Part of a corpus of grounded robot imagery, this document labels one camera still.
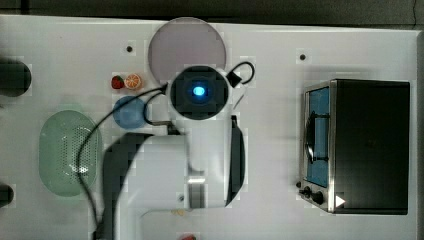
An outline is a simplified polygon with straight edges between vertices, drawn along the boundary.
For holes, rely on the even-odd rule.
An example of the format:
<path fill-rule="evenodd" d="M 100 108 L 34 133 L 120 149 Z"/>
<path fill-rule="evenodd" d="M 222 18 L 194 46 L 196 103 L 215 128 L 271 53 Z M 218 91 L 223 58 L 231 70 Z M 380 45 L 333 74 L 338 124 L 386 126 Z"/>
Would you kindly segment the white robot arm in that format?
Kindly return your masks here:
<path fill-rule="evenodd" d="M 245 175 L 233 113 L 243 95 L 241 77 L 208 66 L 189 67 L 172 80 L 167 134 L 128 132 L 104 153 L 95 240 L 142 240 L 141 220 L 150 211 L 227 207 Z"/>

